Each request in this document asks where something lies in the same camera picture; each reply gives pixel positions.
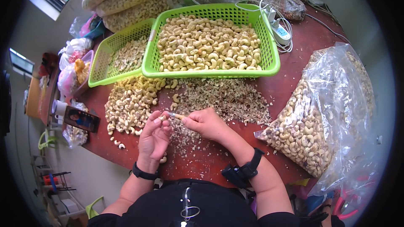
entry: black wristband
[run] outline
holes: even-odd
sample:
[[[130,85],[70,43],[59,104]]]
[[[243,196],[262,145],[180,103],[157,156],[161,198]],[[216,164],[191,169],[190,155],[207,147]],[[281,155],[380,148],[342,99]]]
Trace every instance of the black wristband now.
[[[240,167],[241,172],[244,175],[244,179],[251,179],[258,174],[256,168],[261,161],[261,155],[265,154],[259,148],[254,148],[254,156],[250,162],[247,162],[245,165]]]
[[[152,180],[152,181],[154,181],[155,179],[158,178],[157,172],[155,174],[150,174],[150,173],[143,172],[142,170],[140,170],[137,167],[136,162],[137,161],[134,162],[133,167],[132,167],[132,172],[136,177],[140,177],[140,178],[143,178],[145,180]]]

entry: green plastic basket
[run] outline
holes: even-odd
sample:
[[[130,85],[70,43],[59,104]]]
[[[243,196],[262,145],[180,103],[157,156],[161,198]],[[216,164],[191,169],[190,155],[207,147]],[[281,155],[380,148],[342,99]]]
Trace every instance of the green plastic basket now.
[[[257,5],[240,4],[245,9],[255,10],[259,9]],[[253,28],[258,38],[261,40],[261,66],[262,70],[197,70],[197,71],[172,71],[172,72],[159,72],[161,63],[159,63],[160,54],[157,48],[159,40],[158,34],[161,27],[166,24],[167,18],[176,18],[180,14],[201,16],[215,20],[222,18],[224,20],[232,20],[234,24],[241,26],[241,24],[248,25],[252,23]],[[235,6],[234,3],[223,4],[205,4],[193,5],[178,9],[165,11],[157,17],[153,25],[152,35],[150,36],[151,42],[148,43],[144,60],[142,64],[142,73],[145,77],[149,78],[186,78],[186,77],[270,77],[278,73],[280,69],[280,60],[276,43],[271,35],[264,21],[269,26],[267,18],[261,18],[260,11],[246,11]]]
[[[154,22],[154,18],[149,18],[129,26],[103,40],[100,43],[97,52],[95,53],[93,63],[91,64],[88,86],[95,87],[98,85],[107,85],[130,76],[142,74],[141,68],[124,73],[118,72],[118,68],[109,66],[109,59],[115,51],[124,47],[129,41],[137,40],[144,35],[149,36]]]

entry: person's left hand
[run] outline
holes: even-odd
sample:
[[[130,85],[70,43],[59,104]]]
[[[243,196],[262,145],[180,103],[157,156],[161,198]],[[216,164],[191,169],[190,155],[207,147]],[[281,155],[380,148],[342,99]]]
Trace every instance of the person's left hand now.
[[[139,159],[159,162],[167,150],[170,141],[171,126],[168,120],[161,121],[158,118],[160,115],[161,111],[152,113],[140,134]]]

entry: green chair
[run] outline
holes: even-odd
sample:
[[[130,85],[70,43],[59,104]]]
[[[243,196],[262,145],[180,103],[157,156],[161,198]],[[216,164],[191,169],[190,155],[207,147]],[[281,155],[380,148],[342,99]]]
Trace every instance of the green chair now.
[[[91,219],[91,218],[93,218],[93,217],[99,215],[99,214],[97,213],[97,211],[95,211],[95,210],[93,209],[93,205],[96,204],[99,200],[101,200],[101,199],[103,199],[103,198],[104,198],[104,197],[101,196],[100,198],[98,198],[97,200],[95,200],[92,204],[86,206],[86,213],[87,213],[88,219]]]
[[[43,137],[45,136],[46,142],[45,143],[41,143]],[[42,150],[43,148],[55,148],[55,144],[57,142],[57,137],[56,136],[49,136],[48,133],[48,129],[45,129],[44,133],[41,135],[41,137],[39,138],[39,142],[38,142],[38,149]]]

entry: smartphone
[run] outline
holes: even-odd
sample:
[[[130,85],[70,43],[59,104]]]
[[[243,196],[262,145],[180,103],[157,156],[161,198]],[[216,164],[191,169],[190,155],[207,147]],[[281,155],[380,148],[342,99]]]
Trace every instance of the smartphone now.
[[[72,106],[67,106],[63,121],[74,127],[96,133],[100,123],[100,118]]]

